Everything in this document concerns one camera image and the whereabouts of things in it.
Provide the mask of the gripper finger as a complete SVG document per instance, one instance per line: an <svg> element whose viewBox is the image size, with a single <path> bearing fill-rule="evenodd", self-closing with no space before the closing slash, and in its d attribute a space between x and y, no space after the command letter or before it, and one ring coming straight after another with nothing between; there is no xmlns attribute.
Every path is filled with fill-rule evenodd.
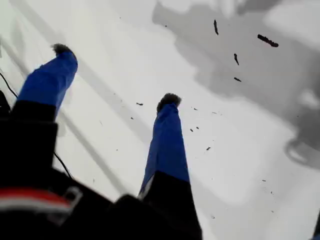
<svg viewBox="0 0 320 240"><path fill-rule="evenodd" d="M78 60L64 44L52 45L55 58L30 73L11 110L11 117L55 122L60 106L78 70Z"/></svg>
<svg viewBox="0 0 320 240"><path fill-rule="evenodd" d="M167 93L156 107L139 197L175 224L198 225L178 110L181 100Z"/></svg>

